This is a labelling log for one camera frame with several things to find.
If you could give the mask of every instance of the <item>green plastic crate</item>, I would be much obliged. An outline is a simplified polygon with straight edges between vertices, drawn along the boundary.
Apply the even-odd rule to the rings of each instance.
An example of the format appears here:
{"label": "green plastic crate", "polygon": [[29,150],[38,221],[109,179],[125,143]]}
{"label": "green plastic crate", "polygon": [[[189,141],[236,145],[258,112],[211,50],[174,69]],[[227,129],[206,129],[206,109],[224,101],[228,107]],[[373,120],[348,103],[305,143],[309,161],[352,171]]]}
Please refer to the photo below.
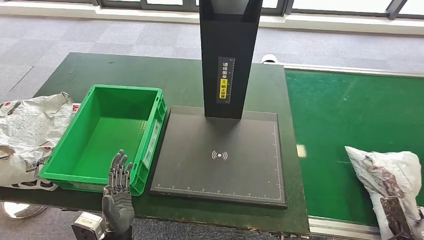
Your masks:
{"label": "green plastic crate", "polygon": [[143,193],[167,107],[160,88],[94,85],[40,176],[63,189],[102,192],[112,158],[133,162],[130,190]]}

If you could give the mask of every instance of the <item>gray carpet floor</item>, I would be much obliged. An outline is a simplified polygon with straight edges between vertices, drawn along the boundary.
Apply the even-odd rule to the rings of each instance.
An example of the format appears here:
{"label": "gray carpet floor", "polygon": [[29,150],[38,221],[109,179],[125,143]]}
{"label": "gray carpet floor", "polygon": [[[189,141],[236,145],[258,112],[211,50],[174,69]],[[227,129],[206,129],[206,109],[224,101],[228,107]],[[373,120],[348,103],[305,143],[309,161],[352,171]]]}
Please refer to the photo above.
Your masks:
{"label": "gray carpet floor", "polygon": [[[0,15],[0,102],[31,98],[69,52],[200,59],[196,24]],[[280,62],[424,73],[424,38],[403,35],[260,28],[253,61],[275,54]],[[79,212],[49,208],[16,220],[0,213],[0,239],[74,240]],[[267,233],[134,221],[136,240],[270,240]]]}

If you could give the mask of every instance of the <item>robot finger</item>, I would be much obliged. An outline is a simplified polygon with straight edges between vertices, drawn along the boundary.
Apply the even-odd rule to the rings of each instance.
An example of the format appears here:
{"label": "robot finger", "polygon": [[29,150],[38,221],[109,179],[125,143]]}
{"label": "robot finger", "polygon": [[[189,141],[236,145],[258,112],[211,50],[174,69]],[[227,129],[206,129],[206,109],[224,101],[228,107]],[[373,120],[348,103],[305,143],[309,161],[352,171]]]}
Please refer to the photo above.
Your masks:
{"label": "robot finger", "polygon": [[123,190],[123,187],[124,187],[123,184],[125,184],[125,182],[126,182],[125,172],[124,172],[124,167],[125,167],[124,164],[125,164],[125,161],[127,159],[128,159],[128,156],[124,155],[120,159],[119,165],[118,165],[118,168],[117,168],[118,174],[116,176],[116,180],[117,180],[117,190],[119,192],[121,192]]}
{"label": "robot finger", "polygon": [[114,179],[114,173],[113,173],[113,171],[109,171],[109,173],[107,174],[107,186],[106,186],[107,188],[112,187],[113,179]]}
{"label": "robot finger", "polygon": [[112,195],[112,188],[109,186],[103,187],[103,196]]}
{"label": "robot finger", "polygon": [[111,188],[111,193],[114,193],[115,191],[116,191],[116,189],[117,189],[117,170],[116,169],[113,169],[112,170],[112,172],[110,172],[111,173],[111,185],[110,185],[110,188]]}
{"label": "robot finger", "polygon": [[125,169],[125,191],[129,191],[130,190],[130,172],[131,172],[131,169],[133,168],[133,163],[132,162],[130,162],[130,163],[128,163],[128,166],[126,166],[126,169]]}
{"label": "robot finger", "polygon": [[122,159],[122,156],[124,155],[124,150],[119,150],[119,152],[113,157],[112,163],[110,164],[110,169],[116,169],[117,165],[119,164],[119,161]]}

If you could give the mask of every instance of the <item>black scanning platform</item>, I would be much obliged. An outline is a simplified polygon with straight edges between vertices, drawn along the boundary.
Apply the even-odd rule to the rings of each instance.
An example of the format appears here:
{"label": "black scanning platform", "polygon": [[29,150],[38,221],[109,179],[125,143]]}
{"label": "black scanning platform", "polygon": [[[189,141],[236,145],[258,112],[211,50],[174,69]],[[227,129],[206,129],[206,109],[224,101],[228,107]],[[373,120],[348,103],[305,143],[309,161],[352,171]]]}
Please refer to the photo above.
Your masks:
{"label": "black scanning platform", "polygon": [[277,114],[204,114],[171,108],[150,191],[286,208]]}

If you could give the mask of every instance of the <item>black vertical column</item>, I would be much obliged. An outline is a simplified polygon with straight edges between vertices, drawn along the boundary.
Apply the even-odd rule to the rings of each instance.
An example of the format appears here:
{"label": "black vertical column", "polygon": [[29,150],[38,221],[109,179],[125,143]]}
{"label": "black vertical column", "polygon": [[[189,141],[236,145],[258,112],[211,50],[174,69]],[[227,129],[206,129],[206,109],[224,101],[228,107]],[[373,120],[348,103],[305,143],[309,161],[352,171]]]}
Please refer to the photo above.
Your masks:
{"label": "black vertical column", "polygon": [[200,0],[205,117],[241,119],[262,0]]}

